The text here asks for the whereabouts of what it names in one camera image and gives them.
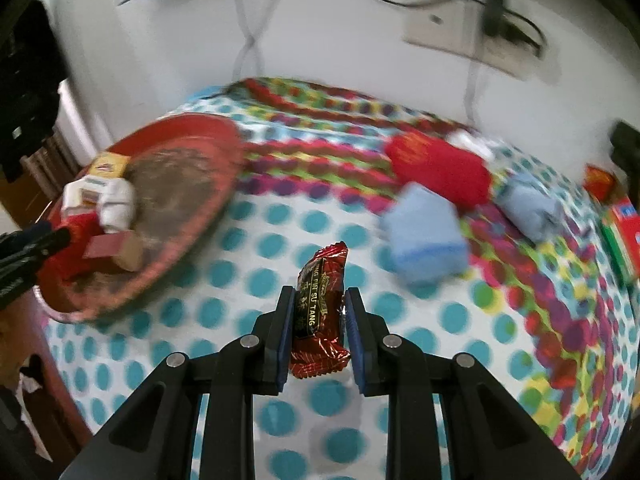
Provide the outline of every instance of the red candy wrapper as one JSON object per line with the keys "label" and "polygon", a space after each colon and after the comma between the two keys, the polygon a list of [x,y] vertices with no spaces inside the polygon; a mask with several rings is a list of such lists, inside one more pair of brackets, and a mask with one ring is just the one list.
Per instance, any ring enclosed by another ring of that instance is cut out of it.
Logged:
{"label": "red candy wrapper", "polygon": [[298,276],[289,369],[297,378],[339,372],[351,357],[343,345],[347,245],[320,249]]}

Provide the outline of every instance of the wall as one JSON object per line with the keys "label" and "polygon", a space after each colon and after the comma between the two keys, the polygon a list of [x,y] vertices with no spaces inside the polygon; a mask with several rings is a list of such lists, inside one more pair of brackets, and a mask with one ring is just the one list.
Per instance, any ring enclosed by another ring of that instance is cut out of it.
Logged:
{"label": "wall", "polygon": [[[234,0],[46,0],[79,109],[101,146],[232,79],[243,37]],[[267,0],[245,0],[249,24]],[[640,55],[595,0],[510,0],[550,50],[519,81],[490,68],[478,83],[482,130],[580,178],[609,164],[607,133],[640,127]],[[402,42],[401,9],[375,0],[281,0],[260,41],[266,75],[345,86],[465,121],[469,60]],[[255,75],[252,59],[243,76]]]}

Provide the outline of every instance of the metal screw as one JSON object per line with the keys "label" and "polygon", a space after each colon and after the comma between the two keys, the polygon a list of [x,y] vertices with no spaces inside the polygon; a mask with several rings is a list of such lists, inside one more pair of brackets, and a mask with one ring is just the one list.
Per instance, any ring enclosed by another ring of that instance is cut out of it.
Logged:
{"label": "metal screw", "polygon": [[247,334],[240,338],[240,344],[245,348],[253,348],[260,342],[260,338],[257,335]]}
{"label": "metal screw", "polygon": [[476,360],[474,359],[474,357],[469,354],[460,354],[458,357],[456,357],[456,362],[463,368],[471,368],[474,364],[476,364]]}
{"label": "metal screw", "polygon": [[184,355],[181,354],[180,352],[174,352],[172,354],[169,354],[169,356],[166,358],[166,364],[171,368],[177,368],[183,362],[184,362]]}
{"label": "metal screw", "polygon": [[398,348],[402,344],[402,339],[396,334],[385,335],[382,342],[388,348]]}

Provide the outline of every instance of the colorful dotted pattern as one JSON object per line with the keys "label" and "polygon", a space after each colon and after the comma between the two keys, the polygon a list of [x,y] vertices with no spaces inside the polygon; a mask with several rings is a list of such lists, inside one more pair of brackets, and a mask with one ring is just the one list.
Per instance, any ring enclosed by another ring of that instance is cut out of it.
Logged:
{"label": "colorful dotted pattern", "polygon": [[[346,283],[361,288],[369,311],[426,352],[475,355],[583,478],[600,478],[622,432],[638,365],[632,307],[614,284],[593,229],[597,213],[581,190],[514,148],[498,152],[498,163],[540,176],[564,204],[565,232],[533,250],[486,206],[462,222],[470,270],[411,288],[398,283],[378,220],[362,201],[338,200],[329,185],[310,192],[295,180],[263,186],[263,175],[258,184],[245,179],[213,238],[162,298],[112,323],[71,328],[50,321],[50,349],[79,411],[96,431],[170,352],[201,355],[250,332],[313,252],[342,238],[350,245]],[[495,185],[501,180],[498,174]],[[436,416],[448,478],[439,406]],[[350,367],[292,378],[277,399],[257,397],[254,422],[257,478],[384,478],[386,400],[360,396]]]}

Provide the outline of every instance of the light blue cloth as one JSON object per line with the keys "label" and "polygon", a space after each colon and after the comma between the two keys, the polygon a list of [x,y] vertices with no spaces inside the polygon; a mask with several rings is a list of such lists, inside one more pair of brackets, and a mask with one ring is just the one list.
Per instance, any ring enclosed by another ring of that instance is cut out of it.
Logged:
{"label": "light blue cloth", "polygon": [[468,267],[469,248],[451,202],[411,182],[382,217],[391,259],[408,285],[433,283]]}
{"label": "light blue cloth", "polygon": [[532,174],[518,173],[507,180],[494,199],[504,215],[535,244],[549,240],[562,228],[564,210]]}

